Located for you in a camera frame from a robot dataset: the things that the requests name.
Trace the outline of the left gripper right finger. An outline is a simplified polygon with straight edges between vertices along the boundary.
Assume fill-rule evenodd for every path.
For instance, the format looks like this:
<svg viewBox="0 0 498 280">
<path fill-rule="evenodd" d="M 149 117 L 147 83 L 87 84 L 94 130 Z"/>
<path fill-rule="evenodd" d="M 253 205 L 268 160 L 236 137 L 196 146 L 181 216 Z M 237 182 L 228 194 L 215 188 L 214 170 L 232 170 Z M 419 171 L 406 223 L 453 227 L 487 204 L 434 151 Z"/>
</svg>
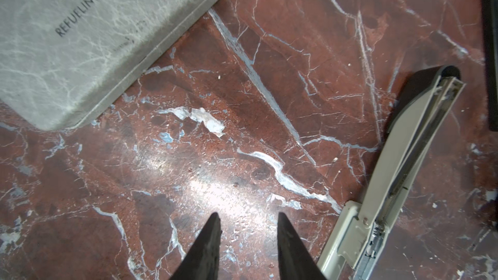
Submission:
<svg viewBox="0 0 498 280">
<path fill-rule="evenodd" d="M 285 213 L 278 214 L 277 242 L 280 279 L 326 280 Z"/>
</svg>

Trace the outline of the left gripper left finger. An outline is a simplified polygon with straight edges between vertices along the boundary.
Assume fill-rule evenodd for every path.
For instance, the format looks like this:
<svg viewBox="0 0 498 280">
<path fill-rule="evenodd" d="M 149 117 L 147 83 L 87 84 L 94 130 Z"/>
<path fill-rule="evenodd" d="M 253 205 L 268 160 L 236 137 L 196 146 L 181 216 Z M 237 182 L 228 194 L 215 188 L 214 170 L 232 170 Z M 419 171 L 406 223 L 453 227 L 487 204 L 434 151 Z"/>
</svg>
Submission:
<svg viewBox="0 0 498 280">
<path fill-rule="evenodd" d="M 212 213 L 170 279 L 218 279 L 221 234 L 219 214 Z"/>
</svg>

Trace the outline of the white black stapler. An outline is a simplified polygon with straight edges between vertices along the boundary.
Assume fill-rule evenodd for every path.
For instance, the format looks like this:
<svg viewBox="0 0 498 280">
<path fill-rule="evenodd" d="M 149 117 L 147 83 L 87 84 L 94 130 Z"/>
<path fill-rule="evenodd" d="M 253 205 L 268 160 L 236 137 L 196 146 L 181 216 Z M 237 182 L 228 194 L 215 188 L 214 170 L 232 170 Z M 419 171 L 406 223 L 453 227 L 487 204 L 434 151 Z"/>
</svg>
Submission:
<svg viewBox="0 0 498 280">
<path fill-rule="evenodd" d="M 386 126 L 363 201 L 346 203 L 319 258 L 326 279 L 339 279 L 346 265 L 354 279 L 370 278 L 431 142 L 464 87 L 455 66 L 409 77 Z"/>
</svg>

